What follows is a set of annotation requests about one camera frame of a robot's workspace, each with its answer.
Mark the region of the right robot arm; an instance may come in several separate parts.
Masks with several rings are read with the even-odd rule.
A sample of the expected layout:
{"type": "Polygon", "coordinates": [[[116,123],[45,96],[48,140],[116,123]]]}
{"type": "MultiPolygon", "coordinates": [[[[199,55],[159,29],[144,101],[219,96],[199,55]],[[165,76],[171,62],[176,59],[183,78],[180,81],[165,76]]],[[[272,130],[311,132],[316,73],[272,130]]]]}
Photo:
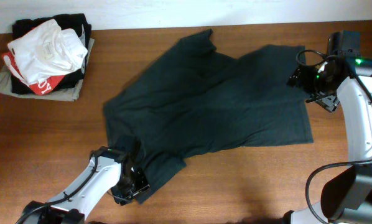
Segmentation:
{"type": "Polygon", "coordinates": [[[287,212],[283,223],[372,223],[372,59],[360,47],[360,33],[343,30],[328,38],[321,62],[295,58],[287,84],[329,112],[342,107],[348,161],[314,170],[305,184],[307,208],[287,212]]]}

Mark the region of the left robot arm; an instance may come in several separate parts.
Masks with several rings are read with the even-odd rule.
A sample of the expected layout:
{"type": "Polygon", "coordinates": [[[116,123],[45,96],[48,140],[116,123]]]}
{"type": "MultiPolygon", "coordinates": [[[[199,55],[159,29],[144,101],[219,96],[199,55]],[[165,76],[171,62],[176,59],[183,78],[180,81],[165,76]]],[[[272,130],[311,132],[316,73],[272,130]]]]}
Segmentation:
{"type": "Polygon", "coordinates": [[[148,191],[150,185],[128,152],[101,147],[92,151],[86,169],[62,192],[42,203],[31,201],[18,223],[85,223],[105,194],[127,205],[148,191]]]}

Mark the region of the red and white folded shirt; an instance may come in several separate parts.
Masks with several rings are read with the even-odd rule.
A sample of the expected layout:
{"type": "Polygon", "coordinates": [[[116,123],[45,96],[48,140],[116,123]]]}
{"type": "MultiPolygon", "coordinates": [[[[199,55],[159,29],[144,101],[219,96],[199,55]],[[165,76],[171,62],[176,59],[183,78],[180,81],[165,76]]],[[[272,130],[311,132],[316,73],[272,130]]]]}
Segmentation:
{"type": "Polygon", "coordinates": [[[22,76],[20,73],[17,64],[14,60],[14,56],[10,52],[3,53],[1,55],[2,59],[6,67],[11,72],[12,76],[15,77],[16,80],[20,81],[24,84],[28,89],[32,90],[33,93],[36,95],[46,95],[53,91],[53,89],[64,79],[64,75],[61,76],[51,76],[48,78],[43,78],[41,82],[37,82],[35,84],[28,84],[27,80],[22,76]]]}

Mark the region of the grey folded shirt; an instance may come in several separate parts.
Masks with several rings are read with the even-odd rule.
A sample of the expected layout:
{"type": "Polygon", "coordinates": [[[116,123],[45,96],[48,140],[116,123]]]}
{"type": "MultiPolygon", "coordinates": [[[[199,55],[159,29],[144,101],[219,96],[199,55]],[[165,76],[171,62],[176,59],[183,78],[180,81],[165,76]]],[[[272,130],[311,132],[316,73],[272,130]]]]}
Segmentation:
{"type": "Polygon", "coordinates": [[[46,95],[36,95],[31,90],[31,93],[18,94],[14,93],[12,84],[14,83],[15,77],[12,76],[11,72],[6,66],[0,71],[0,94],[9,95],[16,98],[25,99],[36,99],[36,100],[52,100],[52,101],[76,101],[79,98],[80,90],[83,84],[83,78],[77,81],[73,88],[62,88],[57,91],[51,91],[46,95]]]}

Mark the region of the dark teal t-shirt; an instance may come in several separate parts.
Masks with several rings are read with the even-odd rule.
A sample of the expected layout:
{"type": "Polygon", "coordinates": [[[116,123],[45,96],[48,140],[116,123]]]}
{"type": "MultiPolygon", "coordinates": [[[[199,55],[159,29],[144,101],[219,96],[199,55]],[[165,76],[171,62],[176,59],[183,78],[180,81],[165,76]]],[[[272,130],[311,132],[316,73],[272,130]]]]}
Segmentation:
{"type": "Polygon", "coordinates": [[[287,85],[300,46],[266,45],[240,58],[217,52],[208,29],[180,39],[103,107],[108,145],[141,142],[145,202],[188,157],[240,146],[313,141],[306,94],[287,85]]]}

